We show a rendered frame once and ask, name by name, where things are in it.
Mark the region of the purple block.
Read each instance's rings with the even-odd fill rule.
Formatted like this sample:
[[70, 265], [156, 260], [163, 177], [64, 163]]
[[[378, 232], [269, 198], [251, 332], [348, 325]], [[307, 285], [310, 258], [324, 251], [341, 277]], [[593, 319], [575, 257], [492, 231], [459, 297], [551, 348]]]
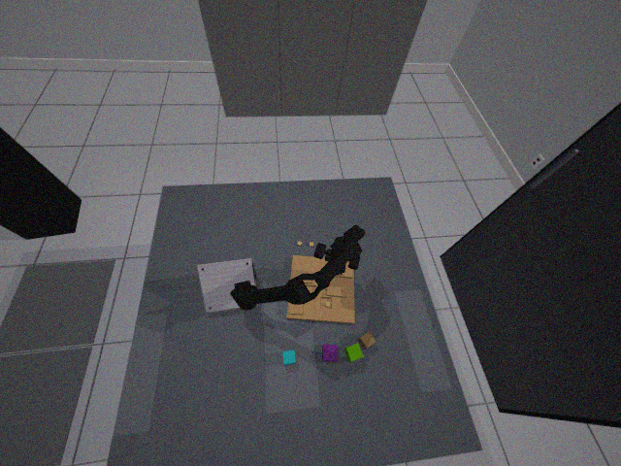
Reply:
[[324, 360], [324, 361], [338, 361], [338, 345], [323, 344], [323, 347], [322, 347], [322, 360]]

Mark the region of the teal block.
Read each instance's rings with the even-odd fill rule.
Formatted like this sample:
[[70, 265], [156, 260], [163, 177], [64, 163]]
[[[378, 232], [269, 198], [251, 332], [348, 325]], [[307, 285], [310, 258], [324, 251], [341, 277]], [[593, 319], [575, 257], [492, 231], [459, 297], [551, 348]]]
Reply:
[[283, 362], [284, 362], [284, 365], [296, 363], [294, 349], [283, 351]]

